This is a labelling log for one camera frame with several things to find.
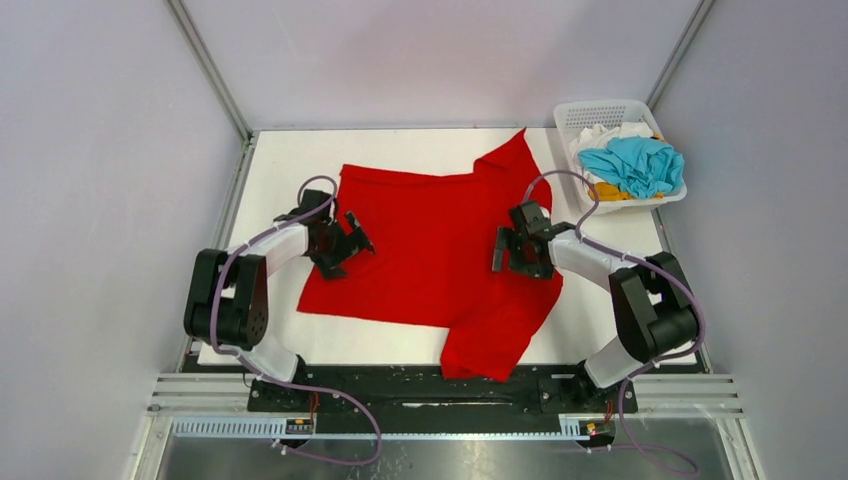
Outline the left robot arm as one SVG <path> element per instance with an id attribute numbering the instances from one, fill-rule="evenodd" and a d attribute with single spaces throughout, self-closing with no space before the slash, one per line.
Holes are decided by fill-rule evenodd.
<path id="1" fill-rule="evenodd" d="M 271 321 L 268 283 L 300 257 L 308 258 L 324 279 L 341 279 L 344 262 L 376 251 L 353 212 L 335 219 L 337 205 L 332 194 L 307 189 L 297 206 L 266 230 L 228 250 L 204 249 L 193 266 L 185 333 L 274 383 L 272 398 L 288 411 L 307 404 L 311 387 L 296 375 L 300 357 L 264 339 Z"/>

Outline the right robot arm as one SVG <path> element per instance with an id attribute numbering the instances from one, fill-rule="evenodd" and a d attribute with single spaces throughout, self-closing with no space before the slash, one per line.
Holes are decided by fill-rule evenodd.
<path id="1" fill-rule="evenodd" d="M 582 361 L 569 389 L 583 410 L 597 412 L 613 386 L 670 351 L 700 339 L 703 326 L 679 262 L 662 251 L 645 258 L 604 245 L 568 222 L 554 224 L 527 200 L 510 209 L 498 229 L 492 269 L 549 280 L 558 270 L 575 273 L 611 296 L 616 335 Z"/>

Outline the red t-shirt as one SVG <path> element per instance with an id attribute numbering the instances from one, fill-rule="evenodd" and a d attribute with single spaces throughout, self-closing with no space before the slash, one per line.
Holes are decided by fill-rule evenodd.
<path id="1" fill-rule="evenodd" d="M 447 379 L 506 381 L 562 291 L 491 268 L 496 234 L 524 195 L 553 203 L 523 133 L 475 160 L 466 174 L 425 175 L 346 164 L 338 195 L 374 244 L 347 260 L 345 276 L 309 275 L 302 313 L 443 327 Z"/>

